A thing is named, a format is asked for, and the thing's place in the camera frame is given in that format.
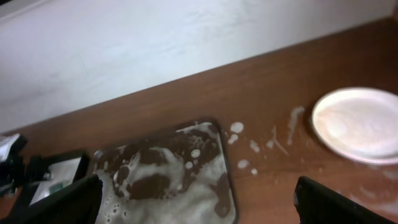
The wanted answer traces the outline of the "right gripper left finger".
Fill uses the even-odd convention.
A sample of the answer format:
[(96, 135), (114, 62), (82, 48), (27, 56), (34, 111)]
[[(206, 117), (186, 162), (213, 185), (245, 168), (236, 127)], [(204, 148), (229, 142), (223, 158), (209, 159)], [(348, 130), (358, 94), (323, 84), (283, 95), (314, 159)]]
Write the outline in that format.
[(102, 200), (103, 182), (96, 174), (86, 176), (27, 210), (9, 215), (1, 224), (94, 224)]

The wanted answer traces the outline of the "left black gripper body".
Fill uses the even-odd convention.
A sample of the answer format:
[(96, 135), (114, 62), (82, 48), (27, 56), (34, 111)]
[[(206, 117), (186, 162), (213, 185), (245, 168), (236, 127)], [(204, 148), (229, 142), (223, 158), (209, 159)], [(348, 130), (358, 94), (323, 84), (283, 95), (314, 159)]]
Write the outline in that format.
[(50, 179), (49, 166), (41, 156), (32, 156), (28, 164), (20, 152), (27, 144), (21, 134), (1, 136), (1, 196), (14, 194), (24, 185)]

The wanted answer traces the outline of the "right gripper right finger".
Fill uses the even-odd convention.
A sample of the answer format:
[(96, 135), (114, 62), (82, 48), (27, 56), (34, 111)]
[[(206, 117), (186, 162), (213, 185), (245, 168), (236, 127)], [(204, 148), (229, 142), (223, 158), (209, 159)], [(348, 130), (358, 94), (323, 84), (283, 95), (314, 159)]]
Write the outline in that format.
[(304, 175), (295, 187), (294, 206), (301, 224), (394, 223)]

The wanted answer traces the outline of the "white plate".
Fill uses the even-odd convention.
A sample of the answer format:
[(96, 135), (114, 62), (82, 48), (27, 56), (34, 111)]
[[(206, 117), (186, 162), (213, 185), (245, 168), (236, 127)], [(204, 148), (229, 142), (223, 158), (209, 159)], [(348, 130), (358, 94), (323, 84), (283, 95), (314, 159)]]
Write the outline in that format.
[(312, 128), (333, 152), (378, 166), (397, 164), (397, 95), (348, 87), (321, 97), (311, 113)]

